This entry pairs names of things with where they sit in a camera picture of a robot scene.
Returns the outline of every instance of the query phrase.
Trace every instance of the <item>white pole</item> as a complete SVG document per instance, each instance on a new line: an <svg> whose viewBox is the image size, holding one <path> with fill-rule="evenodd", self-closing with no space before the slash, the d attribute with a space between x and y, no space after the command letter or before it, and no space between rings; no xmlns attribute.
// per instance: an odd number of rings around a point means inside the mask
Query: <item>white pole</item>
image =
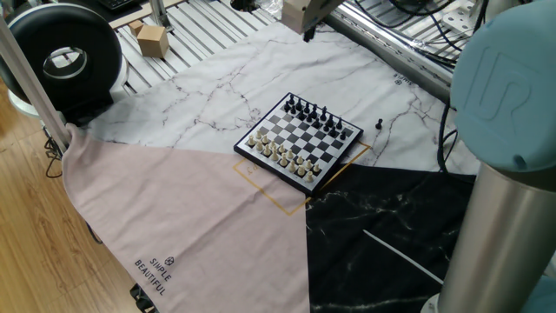
<svg viewBox="0 0 556 313"><path fill-rule="evenodd" d="M35 106L36 112L43 119L60 150L65 152L70 145L70 134L3 18L0 18L0 56L8 64L31 104Z"/></svg>

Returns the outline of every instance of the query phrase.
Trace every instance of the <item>chess piece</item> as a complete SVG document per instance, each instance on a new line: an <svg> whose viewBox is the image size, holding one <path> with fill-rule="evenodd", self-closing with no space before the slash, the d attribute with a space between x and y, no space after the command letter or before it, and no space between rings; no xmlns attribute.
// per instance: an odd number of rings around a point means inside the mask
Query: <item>chess piece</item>
<svg viewBox="0 0 556 313"><path fill-rule="evenodd" d="M281 166L286 166L286 165L288 165L288 159L286 158L286 153L282 153L282 154L281 154L280 165L281 165Z"/></svg>
<svg viewBox="0 0 556 313"><path fill-rule="evenodd" d="M143 25L137 35L137 42L144 57L164 58L170 46L166 28L163 26Z"/></svg>
<svg viewBox="0 0 556 313"><path fill-rule="evenodd" d="M299 166L299 168L297 169L297 175L299 175L299 176L305 175L305 166L303 166L303 165Z"/></svg>
<svg viewBox="0 0 556 313"><path fill-rule="evenodd" d="M276 153L276 147L274 147L274 148L272 149L272 156L270 157L270 159L271 159L272 161L278 161L278 158L279 158L279 157L278 157L278 153Z"/></svg>
<svg viewBox="0 0 556 313"><path fill-rule="evenodd" d="M379 122L374 127L377 130L382 130L382 118L379 118Z"/></svg>
<svg viewBox="0 0 556 313"><path fill-rule="evenodd" d="M311 118L316 118L316 104L313 104L313 110L311 111Z"/></svg>
<svg viewBox="0 0 556 313"><path fill-rule="evenodd" d="M131 31L131 35L137 37L137 35L139 35L139 33L141 32L141 29L143 27L141 21L136 20L133 21L131 23L128 24L129 26L129 30Z"/></svg>
<svg viewBox="0 0 556 313"><path fill-rule="evenodd" d="M312 171L307 172L307 175L305 176L305 181L307 183L312 183L313 182L313 172Z"/></svg>
<svg viewBox="0 0 556 313"><path fill-rule="evenodd" d="M253 139L253 135L249 135L249 140L247 141L247 145L251 148L255 146L255 140Z"/></svg>
<svg viewBox="0 0 556 313"><path fill-rule="evenodd" d="M294 163L294 161L289 163L288 170L289 170L290 173L295 173L295 163Z"/></svg>
<svg viewBox="0 0 556 313"><path fill-rule="evenodd" d="M262 152L262 154L263 154L265 157L268 157L268 156L270 156L270 153L272 153L272 152L270 151L270 147L268 147L268 145L264 146L264 151Z"/></svg>
<svg viewBox="0 0 556 313"><path fill-rule="evenodd" d="M327 126L328 127L334 126L334 119L332 118L332 114L328 114Z"/></svg>
<svg viewBox="0 0 556 313"><path fill-rule="evenodd" d="M321 121L327 120L327 107L322 108Z"/></svg>

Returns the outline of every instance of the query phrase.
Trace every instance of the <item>white marble pattern cloth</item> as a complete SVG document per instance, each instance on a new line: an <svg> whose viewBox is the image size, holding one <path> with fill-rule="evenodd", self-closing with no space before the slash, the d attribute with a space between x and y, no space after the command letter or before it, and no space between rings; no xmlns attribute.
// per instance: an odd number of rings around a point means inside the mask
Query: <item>white marble pattern cloth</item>
<svg viewBox="0 0 556 313"><path fill-rule="evenodd" d="M89 132L117 143L234 153L235 142L288 92L365 130L361 141L372 149L356 163L438 170L444 104L328 26L305 43L282 24L272 24L114 104L89 124ZM379 118L380 131L374 127ZM458 142L447 167L475 174L478 164Z"/></svg>

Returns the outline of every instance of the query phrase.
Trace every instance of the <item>cardboard box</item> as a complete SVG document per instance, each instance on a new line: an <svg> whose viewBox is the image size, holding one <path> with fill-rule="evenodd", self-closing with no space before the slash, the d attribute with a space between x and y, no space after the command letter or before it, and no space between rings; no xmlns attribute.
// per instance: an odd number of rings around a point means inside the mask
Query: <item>cardboard box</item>
<svg viewBox="0 0 556 313"><path fill-rule="evenodd" d="M144 57L164 58L170 46L166 29L162 26L144 25L137 41Z"/></svg>
<svg viewBox="0 0 556 313"><path fill-rule="evenodd" d="M133 34L133 36L135 37L137 37L137 35L139 35L139 33L141 32L142 29L141 21L133 21L129 23L128 26L129 29L131 30L131 34Z"/></svg>

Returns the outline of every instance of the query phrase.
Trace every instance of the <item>black marble pattern cloth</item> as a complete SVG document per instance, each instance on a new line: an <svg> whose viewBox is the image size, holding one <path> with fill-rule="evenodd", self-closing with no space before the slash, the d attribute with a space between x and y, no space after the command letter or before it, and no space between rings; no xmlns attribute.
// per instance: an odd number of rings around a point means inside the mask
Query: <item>black marble pattern cloth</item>
<svg viewBox="0 0 556 313"><path fill-rule="evenodd" d="M349 166L307 204L311 312L416 312L443 280L471 184L441 173Z"/></svg>

